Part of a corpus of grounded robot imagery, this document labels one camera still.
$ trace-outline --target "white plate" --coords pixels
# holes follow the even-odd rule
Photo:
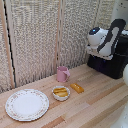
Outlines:
[[[20,90],[11,95],[6,102],[7,114],[15,120],[32,121],[48,110],[47,96],[34,89]]]

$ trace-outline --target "cup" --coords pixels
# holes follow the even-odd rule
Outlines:
[[[59,66],[57,67],[57,81],[66,82],[70,77],[70,73],[67,67]]]

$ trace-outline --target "wooden table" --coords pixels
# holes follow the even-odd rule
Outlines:
[[[123,79],[114,80],[91,68],[81,65],[70,70],[68,82],[56,81],[56,75],[10,90],[0,95],[0,128],[109,128],[121,114],[128,101],[128,87]],[[71,83],[84,88],[78,94]],[[64,85],[70,89],[70,97],[60,102],[53,98],[52,88]],[[45,115],[32,122],[19,122],[5,111],[9,96],[22,89],[36,89],[45,93],[50,106]]]

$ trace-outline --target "small dish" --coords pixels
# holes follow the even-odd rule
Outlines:
[[[53,91],[54,91],[54,89],[56,89],[56,88],[66,88],[66,87],[64,87],[64,86],[56,86],[56,87],[54,87],[54,88],[53,88],[53,90],[52,90],[52,94],[53,94],[54,98],[55,98],[56,100],[59,100],[59,101],[67,100],[67,99],[68,99],[68,97],[69,97],[69,95],[70,95],[70,90],[69,90],[68,88],[66,88],[67,93],[68,93],[68,96],[60,97],[60,96],[58,96],[58,95],[54,94],[54,92],[53,92]]]

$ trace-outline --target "pink mug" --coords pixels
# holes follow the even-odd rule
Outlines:
[[[59,66],[57,68],[57,81],[66,82],[70,77],[70,73],[67,67]]]

